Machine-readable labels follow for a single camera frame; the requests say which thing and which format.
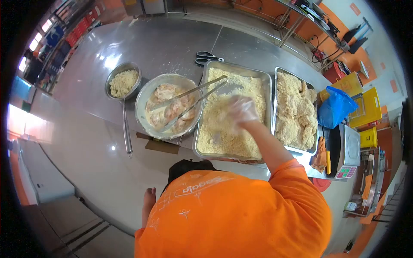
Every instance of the marinated chicken in batter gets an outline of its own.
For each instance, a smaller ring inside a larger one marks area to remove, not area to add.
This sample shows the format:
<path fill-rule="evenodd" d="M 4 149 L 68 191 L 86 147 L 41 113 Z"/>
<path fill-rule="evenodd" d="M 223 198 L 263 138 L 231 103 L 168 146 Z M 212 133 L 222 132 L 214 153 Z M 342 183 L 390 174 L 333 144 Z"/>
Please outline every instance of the marinated chicken in batter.
<path fill-rule="evenodd" d="M 146 117 L 149 123 L 155 128 L 160 129 L 168 122 L 179 116 L 187 108 L 195 103 L 195 97 L 192 94 L 186 95 L 174 103 L 169 104 L 166 107 L 161 107 L 157 110 L 150 111 L 150 109 L 166 100 L 176 97 L 185 90 L 177 85 L 164 83 L 156 88 L 148 102 L 146 103 Z M 171 128 L 171 132 L 178 133 L 182 131 L 192 119 L 195 117 L 195 109 L 191 109 L 182 118 L 178 119 L 175 125 Z"/>

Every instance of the digital scale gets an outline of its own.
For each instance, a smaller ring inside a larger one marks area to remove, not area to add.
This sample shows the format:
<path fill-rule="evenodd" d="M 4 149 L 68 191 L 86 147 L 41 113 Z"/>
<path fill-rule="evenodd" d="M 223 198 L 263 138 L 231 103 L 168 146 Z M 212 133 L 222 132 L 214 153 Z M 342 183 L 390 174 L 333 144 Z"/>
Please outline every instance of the digital scale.
<path fill-rule="evenodd" d="M 335 172 L 335 179 L 351 178 L 360 165 L 360 134 L 343 124 L 331 130 L 330 135 L 334 134 L 331 144 L 340 144 L 340 148 L 330 151 L 331 172 Z"/>

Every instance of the metal tongs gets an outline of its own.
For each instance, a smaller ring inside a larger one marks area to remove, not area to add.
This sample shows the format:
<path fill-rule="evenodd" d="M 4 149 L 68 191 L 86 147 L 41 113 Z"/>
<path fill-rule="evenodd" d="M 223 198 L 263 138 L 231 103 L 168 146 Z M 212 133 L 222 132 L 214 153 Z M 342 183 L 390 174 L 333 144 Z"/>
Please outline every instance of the metal tongs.
<path fill-rule="evenodd" d="M 205 88 L 206 86 L 209 86 L 213 83 L 216 83 L 217 81 L 220 81 L 222 79 L 225 79 L 224 82 L 221 82 L 218 86 L 216 86 L 214 89 L 212 89 L 211 91 L 207 92 L 205 94 L 205 96 L 203 96 L 202 98 L 200 98 L 199 100 L 197 100 L 192 106 L 190 106 L 189 108 L 185 109 L 181 114 L 177 115 L 174 119 L 172 119 L 171 121 L 169 121 L 166 125 L 164 125 L 162 128 L 158 129 L 157 132 L 161 133 L 161 132 L 165 132 L 166 130 L 169 130 L 172 128 L 172 126 L 178 121 L 178 119 L 180 119 L 181 117 L 183 117 L 187 112 L 189 112 L 191 109 L 193 109 L 194 107 L 196 107 L 196 105 L 198 105 L 198 103 L 200 103 L 202 100 L 206 99 L 206 97 L 208 97 L 209 95 L 211 95 L 213 92 L 215 92 L 217 89 L 219 89 L 221 86 L 223 86 L 224 84 L 227 83 L 228 78 L 225 75 L 222 75 L 220 77 L 218 77 L 215 80 L 209 81 L 207 83 L 204 83 L 202 85 L 200 85 L 199 87 L 193 88 L 192 90 L 189 90 L 185 93 L 182 93 L 181 95 L 178 95 L 176 97 L 173 97 L 172 99 L 169 99 L 167 101 L 164 101 L 162 103 L 157 104 L 156 106 L 154 106 L 153 108 L 150 109 L 150 111 L 156 110 L 160 107 L 164 107 L 167 106 L 171 103 L 174 103 L 177 99 L 180 99 L 188 94 L 191 94 L 194 91 L 197 91 L 199 89 Z"/>

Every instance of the white container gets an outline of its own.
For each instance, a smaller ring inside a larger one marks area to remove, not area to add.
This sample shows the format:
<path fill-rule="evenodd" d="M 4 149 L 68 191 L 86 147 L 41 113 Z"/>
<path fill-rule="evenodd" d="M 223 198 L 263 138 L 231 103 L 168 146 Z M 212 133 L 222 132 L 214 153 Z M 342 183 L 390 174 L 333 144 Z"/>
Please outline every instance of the white container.
<path fill-rule="evenodd" d="M 355 211 L 357 209 L 357 204 L 355 202 L 348 201 L 344 206 L 346 211 Z"/>

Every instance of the plastic glove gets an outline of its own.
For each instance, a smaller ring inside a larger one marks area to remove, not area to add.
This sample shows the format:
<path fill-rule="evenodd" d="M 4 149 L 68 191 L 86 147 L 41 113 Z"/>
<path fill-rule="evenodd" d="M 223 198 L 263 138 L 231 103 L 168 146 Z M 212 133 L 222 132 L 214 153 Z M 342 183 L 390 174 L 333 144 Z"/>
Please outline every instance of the plastic glove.
<path fill-rule="evenodd" d="M 228 115 L 236 125 L 242 122 L 259 121 L 255 103 L 251 97 L 232 96 L 228 104 Z"/>

